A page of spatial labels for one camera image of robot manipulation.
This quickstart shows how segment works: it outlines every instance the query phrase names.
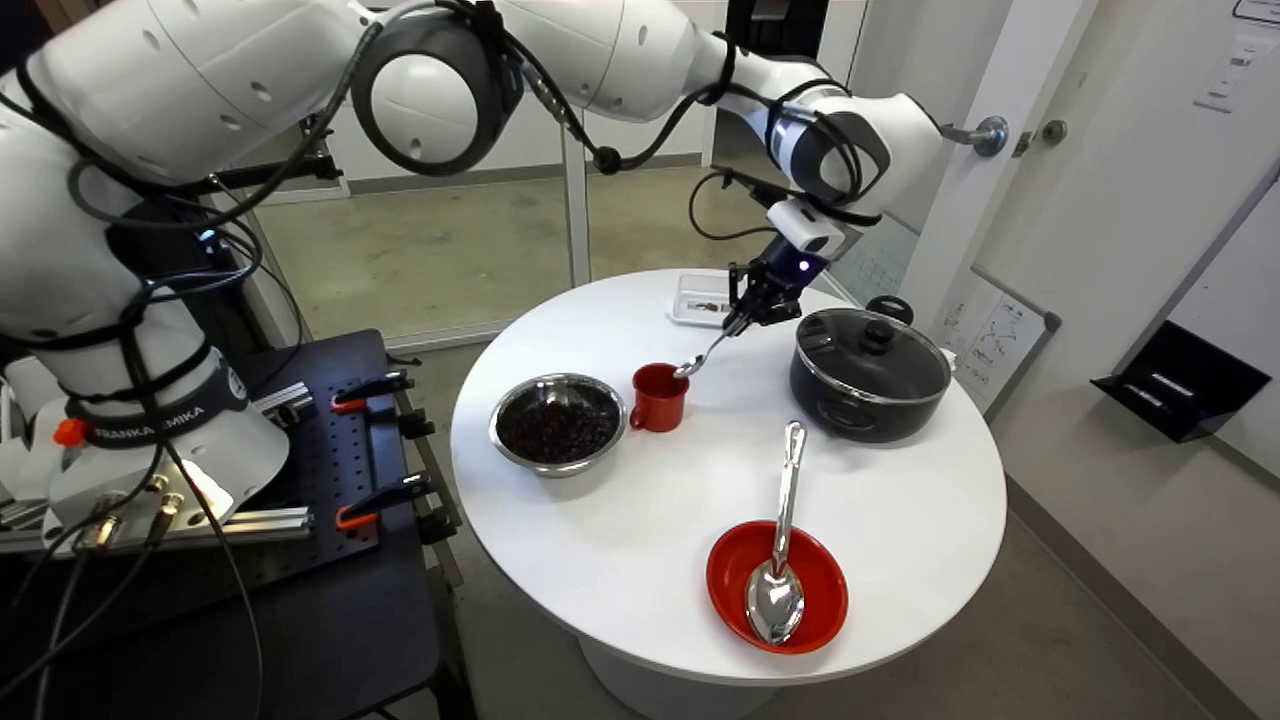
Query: bowl of food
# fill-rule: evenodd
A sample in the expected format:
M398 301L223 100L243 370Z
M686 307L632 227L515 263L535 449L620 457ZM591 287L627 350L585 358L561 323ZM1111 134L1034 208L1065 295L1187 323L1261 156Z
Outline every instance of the bowl of food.
M486 435L535 476L571 476L625 435L625 402L596 375L535 375L494 402Z

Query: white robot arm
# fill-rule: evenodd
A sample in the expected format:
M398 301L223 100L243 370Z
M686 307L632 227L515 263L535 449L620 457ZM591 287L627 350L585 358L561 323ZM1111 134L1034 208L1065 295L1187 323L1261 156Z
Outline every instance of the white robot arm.
M223 515L287 457L192 311L154 303L163 287L113 257L113 220L238 168L308 114L328 122L349 93L384 156L465 170L524 85L585 142L571 100L620 118L703 100L756 129L792 189L769 208L778 241L728 333L792 311L778 303L852 242L849 227L942 142L909 97L858 100L811 65L747 54L672 0L117 0L0 81L0 337L51 367L87 428L47 483L51 511L76 523L128 497L163 445ZM591 153L601 170L645 163Z

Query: red bowl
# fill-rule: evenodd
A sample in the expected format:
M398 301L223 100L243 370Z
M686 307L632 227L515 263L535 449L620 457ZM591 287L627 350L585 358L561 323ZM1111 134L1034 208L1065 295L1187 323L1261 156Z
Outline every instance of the red bowl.
M752 520L728 529L708 556L708 594L714 615L747 645L778 657L802 657L823 649L849 615L849 588L837 556L811 541L809 532L792 529L792 570L802 582L802 615L786 645L769 645L756 634L747 618L747 578L772 556L772 520Z

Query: white tabletop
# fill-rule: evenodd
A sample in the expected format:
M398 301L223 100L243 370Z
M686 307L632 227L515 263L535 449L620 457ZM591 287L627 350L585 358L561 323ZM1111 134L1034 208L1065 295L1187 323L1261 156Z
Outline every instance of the white tabletop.
M452 417L458 504L486 556L541 606L672 675L784 688L858 673L942 628L988 578L1003 534L1003 466L976 402L951 387L922 433L852 445L809 433L795 523L832 549L852 611L811 657L737 639L703 590L714 534L775 511L795 323L719 344L674 433L632 433L585 476L541 481L486 445L508 387L587 370L632 402L632 370L686 358L714 329L669 319L680 270L563 290L486 344Z

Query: pot lid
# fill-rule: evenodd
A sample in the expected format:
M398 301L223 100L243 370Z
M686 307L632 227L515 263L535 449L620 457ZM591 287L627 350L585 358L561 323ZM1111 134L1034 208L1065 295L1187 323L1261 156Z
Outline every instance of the pot lid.
M916 329L865 311L823 307L802 315L795 350L837 385L865 396L918 399L951 385L951 363Z

